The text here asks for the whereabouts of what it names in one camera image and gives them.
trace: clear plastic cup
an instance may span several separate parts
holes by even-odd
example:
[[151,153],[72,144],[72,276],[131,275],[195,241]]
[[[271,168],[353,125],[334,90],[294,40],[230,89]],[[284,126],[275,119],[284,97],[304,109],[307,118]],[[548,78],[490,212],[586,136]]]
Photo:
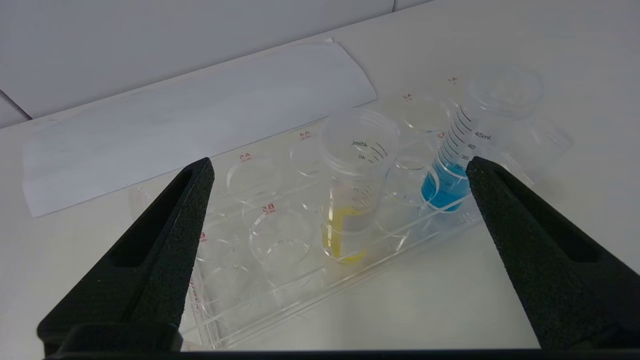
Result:
[[327,187],[323,246],[332,258],[362,257],[398,145],[397,124],[379,113],[352,109],[326,120],[319,147]]
[[446,102],[424,92],[394,94],[383,101],[381,112],[400,121],[401,135],[410,142],[425,139],[435,142],[449,123]]
[[296,142],[289,151],[291,164],[297,172],[305,177],[315,178],[319,175],[318,164],[320,164],[321,160],[318,155],[317,143],[318,138],[309,133],[309,135]]
[[420,187],[427,176],[435,180],[437,192],[439,178],[427,160],[431,157],[430,150],[422,144],[400,150],[389,170],[385,196],[376,216],[382,231],[393,237],[407,235],[408,231],[398,230],[420,217],[420,208],[424,207]]
[[282,184],[282,169],[269,157],[243,156],[227,174],[227,190],[242,203],[268,199]]
[[215,289],[209,297],[211,306],[226,308],[244,296],[234,289],[248,288],[251,273],[241,257],[239,239],[227,223],[205,224],[200,233],[196,266],[203,269],[207,289]]
[[316,263],[308,253],[313,227],[305,216],[281,203],[261,212],[250,228],[249,246],[267,280],[279,286],[312,271]]

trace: white surface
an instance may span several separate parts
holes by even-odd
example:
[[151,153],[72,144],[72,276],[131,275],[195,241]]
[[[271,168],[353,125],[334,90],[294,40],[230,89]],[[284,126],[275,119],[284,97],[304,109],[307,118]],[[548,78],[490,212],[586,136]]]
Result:
[[24,145],[24,195],[37,217],[375,99],[340,45],[297,45],[41,129]]
[[392,7],[393,0],[3,0],[0,84],[37,118]]
[[0,129],[23,121],[27,121],[27,118],[0,96]]
[[399,11],[402,9],[410,8],[412,6],[428,3],[433,0],[396,0],[396,6],[394,7],[394,11]]
[[[515,59],[540,71],[546,96],[540,115],[560,123],[575,145],[536,191],[639,271],[638,17],[635,1],[446,0],[317,38],[332,37],[343,45],[379,97],[428,88],[474,61]],[[0,130],[0,352],[5,359],[42,356],[37,323],[131,223],[123,190],[31,219],[20,190],[20,152],[25,137],[43,121]],[[247,341],[246,348],[535,344],[495,246],[478,226],[318,303]]]

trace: blue liquid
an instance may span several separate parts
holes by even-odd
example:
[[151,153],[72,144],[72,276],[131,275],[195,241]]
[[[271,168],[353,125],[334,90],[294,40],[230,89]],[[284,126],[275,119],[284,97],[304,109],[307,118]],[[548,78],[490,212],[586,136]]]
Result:
[[[464,168],[459,165],[451,166],[450,169],[445,168],[438,159],[434,160],[433,168],[440,180],[440,189],[436,193],[436,179],[432,173],[429,173],[422,184],[420,192],[422,193],[422,198],[434,208],[446,208],[452,202],[460,200],[469,194],[469,180],[466,176],[458,175],[459,173],[464,174]],[[445,211],[456,211],[461,205],[462,203],[456,204]]]

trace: cup with yellow liquid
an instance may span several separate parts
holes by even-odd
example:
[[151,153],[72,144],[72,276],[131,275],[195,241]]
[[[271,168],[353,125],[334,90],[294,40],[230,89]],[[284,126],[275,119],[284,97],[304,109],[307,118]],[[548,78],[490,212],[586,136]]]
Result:
[[352,109],[324,123],[322,232],[324,251],[332,258],[351,262],[364,256],[398,147],[397,124],[373,111]]

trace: plastic measuring cup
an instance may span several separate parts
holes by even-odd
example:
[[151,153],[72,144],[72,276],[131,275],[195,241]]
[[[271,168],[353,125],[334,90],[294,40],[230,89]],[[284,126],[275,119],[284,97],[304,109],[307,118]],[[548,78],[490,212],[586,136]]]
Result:
[[373,111],[352,109],[326,120],[319,152],[326,164],[323,246],[329,256],[362,256],[398,143],[397,124]]
[[500,146],[500,134],[514,120],[528,117],[542,98],[542,84],[532,72],[516,66],[484,67],[470,78],[463,104],[451,113],[451,123],[433,161],[433,174],[422,184],[423,199],[433,208],[456,211],[453,204],[469,194],[467,164]]

